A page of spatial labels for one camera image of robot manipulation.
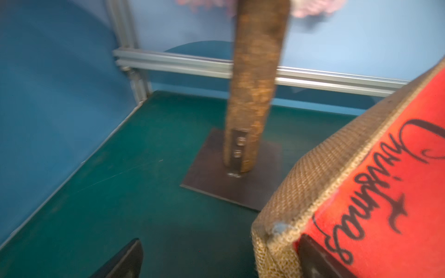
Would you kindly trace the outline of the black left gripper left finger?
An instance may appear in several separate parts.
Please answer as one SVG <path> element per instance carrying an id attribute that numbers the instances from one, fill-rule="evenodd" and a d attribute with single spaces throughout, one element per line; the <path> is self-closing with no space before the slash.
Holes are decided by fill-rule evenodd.
<path id="1" fill-rule="evenodd" d="M 134 238 L 119 250 L 90 278 L 139 278 L 144 251 L 141 240 Z"/>

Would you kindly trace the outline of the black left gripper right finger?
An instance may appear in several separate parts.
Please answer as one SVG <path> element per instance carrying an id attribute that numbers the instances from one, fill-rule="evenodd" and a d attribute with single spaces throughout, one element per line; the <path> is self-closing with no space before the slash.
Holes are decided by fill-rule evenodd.
<path id="1" fill-rule="evenodd" d="M 356 278 L 312 237 L 300 237 L 297 253 L 304 278 Z"/>

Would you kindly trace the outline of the red burlap canvas bag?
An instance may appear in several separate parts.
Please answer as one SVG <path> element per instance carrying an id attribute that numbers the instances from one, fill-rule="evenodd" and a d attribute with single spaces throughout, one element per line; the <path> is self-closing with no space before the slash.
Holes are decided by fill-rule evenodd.
<path id="1" fill-rule="evenodd" d="M 303 156 L 251 228 L 261 278 L 303 278 L 309 235 L 357 278 L 445 275 L 445 64 Z"/>

